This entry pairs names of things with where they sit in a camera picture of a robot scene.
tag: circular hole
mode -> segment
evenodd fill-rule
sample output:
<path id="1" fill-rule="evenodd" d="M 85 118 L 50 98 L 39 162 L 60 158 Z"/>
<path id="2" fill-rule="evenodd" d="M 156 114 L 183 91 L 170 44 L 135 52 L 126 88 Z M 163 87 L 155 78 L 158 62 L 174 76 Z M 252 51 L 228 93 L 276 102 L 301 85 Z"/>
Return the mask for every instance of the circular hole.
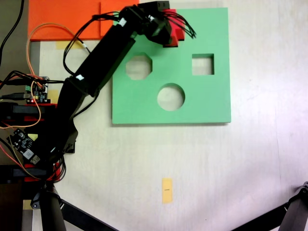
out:
<path id="1" fill-rule="evenodd" d="M 146 79 L 153 70 L 152 59 L 146 54 L 135 55 L 126 63 L 126 74 L 132 80 Z"/>
<path id="2" fill-rule="evenodd" d="M 157 96 L 159 106 L 166 111 L 175 111 L 181 108 L 184 101 L 185 93 L 183 89 L 175 83 L 164 85 Z"/>

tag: square hole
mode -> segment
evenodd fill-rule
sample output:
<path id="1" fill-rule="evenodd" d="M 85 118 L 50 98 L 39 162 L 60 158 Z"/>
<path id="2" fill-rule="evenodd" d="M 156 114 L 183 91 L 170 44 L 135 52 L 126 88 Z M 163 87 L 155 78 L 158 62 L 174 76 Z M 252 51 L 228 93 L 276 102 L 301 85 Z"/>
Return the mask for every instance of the square hole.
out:
<path id="1" fill-rule="evenodd" d="M 193 54 L 192 75 L 207 76 L 214 74 L 214 54 Z"/>

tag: connector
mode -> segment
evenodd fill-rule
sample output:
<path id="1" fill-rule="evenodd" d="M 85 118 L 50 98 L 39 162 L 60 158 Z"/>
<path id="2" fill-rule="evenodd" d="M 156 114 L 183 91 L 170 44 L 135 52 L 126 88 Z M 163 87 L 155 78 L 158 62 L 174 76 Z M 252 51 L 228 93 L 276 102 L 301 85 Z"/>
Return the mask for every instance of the connector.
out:
<path id="1" fill-rule="evenodd" d="M 26 94 L 26 93 L 13 93 L 9 95 L 0 96 L 0 99 L 2 100 L 26 100 L 30 98 L 31 94 Z"/>

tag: octagonal hole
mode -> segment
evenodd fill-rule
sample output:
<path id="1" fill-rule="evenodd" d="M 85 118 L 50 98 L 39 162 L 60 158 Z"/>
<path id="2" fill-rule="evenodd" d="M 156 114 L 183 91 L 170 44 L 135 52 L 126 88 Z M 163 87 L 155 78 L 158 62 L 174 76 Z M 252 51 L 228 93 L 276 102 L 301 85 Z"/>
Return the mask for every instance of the octagonal hole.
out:
<path id="1" fill-rule="evenodd" d="M 135 55 L 126 63 L 126 74 L 132 80 L 146 79 L 152 70 L 152 59 L 145 53 Z"/>

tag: white label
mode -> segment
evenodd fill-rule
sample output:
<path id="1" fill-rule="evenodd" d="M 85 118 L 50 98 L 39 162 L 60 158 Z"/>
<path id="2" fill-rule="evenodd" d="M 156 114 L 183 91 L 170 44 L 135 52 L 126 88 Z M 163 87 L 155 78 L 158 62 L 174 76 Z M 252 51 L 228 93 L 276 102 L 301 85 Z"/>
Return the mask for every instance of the white label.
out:
<path id="1" fill-rule="evenodd" d="M 150 22 L 154 20 L 154 17 L 149 15 Z"/>
<path id="2" fill-rule="evenodd" d="M 30 159 L 34 155 L 34 153 L 30 149 L 27 149 L 27 151 L 25 151 L 23 155 L 25 158 Z"/>
<path id="3" fill-rule="evenodd" d="M 34 165 L 36 165 L 38 161 L 40 161 L 40 158 L 37 155 L 35 155 L 32 160 L 30 160 L 30 162 L 32 162 Z"/>
<path id="4" fill-rule="evenodd" d="M 83 80 L 84 77 L 83 77 L 82 75 L 77 75 L 77 76 L 76 76 L 76 79 Z"/>
<path id="5" fill-rule="evenodd" d="M 127 21 L 125 20 L 125 18 L 121 18 L 119 24 L 123 27 L 126 23 Z"/>

